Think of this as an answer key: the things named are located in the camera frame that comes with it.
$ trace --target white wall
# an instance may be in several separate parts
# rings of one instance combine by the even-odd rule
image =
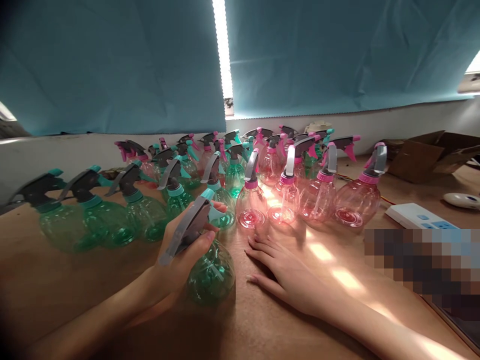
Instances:
[[[229,119],[226,126],[227,131],[239,129],[240,135],[258,126],[277,131],[280,124],[302,132],[306,125],[315,120],[332,123],[334,138],[361,135],[362,140],[355,144],[355,153],[364,154],[381,139],[409,138],[438,130],[480,137],[480,96],[466,101],[352,114]],[[168,144],[174,144],[182,135],[163,136]],[[103,169],[121,167],[122,158],[114,145],[115,141],[128,138],[148,147],[158,143],[159,136],[83,134],[0,140],[0,204],[21,184],[52,168],[62,169],[63,178],[68,181],[93,164]]]

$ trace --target power strip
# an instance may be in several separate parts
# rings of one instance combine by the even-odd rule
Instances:
[[[392,205],[385,214],[406,229],[460,229],[413,202]]]

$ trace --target pixelated area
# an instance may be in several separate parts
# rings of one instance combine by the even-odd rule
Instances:
[[[365,262],[465,321],[480,321],[480,230],[366,229]]]

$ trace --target teal nozzle tip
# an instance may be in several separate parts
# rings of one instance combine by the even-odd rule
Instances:
[[[98,165],[92,165],[90,166],[90,170],[93,170],[94,172],[98,173],[100,171],[101,167]]]
[[[53,175],[54,177],[62,175],[64,172],[59,168],[54,168],[48,172],[49,174]]]

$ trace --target hand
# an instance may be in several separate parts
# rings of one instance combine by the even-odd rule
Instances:
[[[248,237],[251,249],[246,254],[267,266],[278,282],[260,274],[247,277],[280,300],[298,311],[319,318],[324,318],[332,309],[335,301],[332,289],[316,277],[295,255],[280,243],[267,237],[260,239]]]
[[[222,213],[227,211],[227,206],[221,202],[212,201],[212,204]],[[191,206],[192,204],[167,224],[158,257],[165,253],[169,247],[175,229]],[[141,289],[142,296],[147,302],[147,307],[154,306],[168,295],[178,292],[185,285],[192,267],[198,259],[207,253],[215,238],[215,233],[219,231],[218,227],[209,223],[205,223],[203,228],[206,232],[187,249],[175,256],[170,264],[162,266],[157,260],[155,265],[149,267],[135,280],[141,283],[141,285],[136,286],[136,288]]]

